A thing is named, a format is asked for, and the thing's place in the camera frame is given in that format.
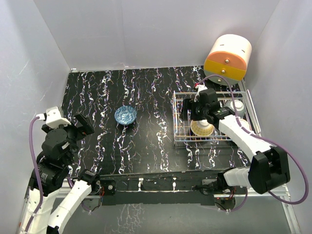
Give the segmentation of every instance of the metal wire rack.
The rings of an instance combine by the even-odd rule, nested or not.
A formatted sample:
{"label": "metal wire rack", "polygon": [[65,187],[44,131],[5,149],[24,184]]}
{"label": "metal wire rack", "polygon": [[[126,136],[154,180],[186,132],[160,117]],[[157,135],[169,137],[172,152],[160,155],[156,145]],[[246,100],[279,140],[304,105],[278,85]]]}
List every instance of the metal wire rack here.
{"label": "metal wire rack", "polygon": [[[257,134],[260,129],[254,124],[256,115],[252,102],[250,102],[247,92],[233,92],[234,98],[244,103],[246,107],[246,113],[244,119],[248,121],[253,131]],[[230,92],[216,92],[220,105],[223,106],[228,100],[232,100]],[[182,121],[180,114],[182,110],[183,99],[193,98],[196,95],[195,92],[176,93],[173,95],[173,116],[174,116],[174,145],[185,142],[207,142],[207,141],[231,141],[229,137],[215,129],[210,136],[195,136],[191,131],[191,112],[188,111],[188,121]]]}

